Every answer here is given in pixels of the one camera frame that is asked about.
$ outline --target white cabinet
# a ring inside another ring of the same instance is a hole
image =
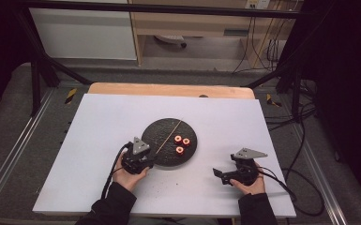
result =
[[[76,0],[123,3],[127,0]],[[46,53],[53,58],[136,60],[128,12],[30,8]]]

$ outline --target white table surface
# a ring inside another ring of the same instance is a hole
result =
[[[238,217],[235,187],[223,186],[212,168],[234,171],[230,154],[247,147],[268,154],[255,159],[283,181],[258,100],[86,94],[33,211],[82,215],[90,211],[118,150],[162,118],[183,119],[198,137],[194,156],[168,170],[154,167],[136,187],[131,214],[148,217]],[[295,217],[289,195],[269,177],[266,192],[278,218]]]

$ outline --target black round tray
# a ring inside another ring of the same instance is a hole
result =
[[[157,120],[149,125],[143,135],[142,140],[148,143],[151,148],[150,154],[155,154],[157,150],[162,146],[173,129],[179,123],[179,119],[165,118]],[[174,143],[174,137],[180,135],[182,138],[188,138],[190,145],[185,147],[185,152],[182,156],[178,156],[176,153],[177,144]],[[155,164],[165,167],[174,167],[187,162],[195,153],[197,149],[197,135],[192,127],[186,122],[182,121],[176,128],[174,133],[169,137],[168,141],[161,147],[157,156]]]

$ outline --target black jacket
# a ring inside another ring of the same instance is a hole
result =
[[[76,225],[127,225],[136,197],[118,183],[112,183],[108,196],[92,205],[92,210]],[[277,224],[267,194],[245,195],[238,201],[242,225]]]

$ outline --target red nut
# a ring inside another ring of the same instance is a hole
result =
[[[182,138],[180,135],[174,137],[174,143],[180,145],[182,143]]]
[[[191,144],[191,142],[189,141],[189,139],[183,139],[183,145],[185,147],[189,147],[190,144]]]
[[[183,147],[176,147],[176,153],[178,156],[183,156],[184,148]]]

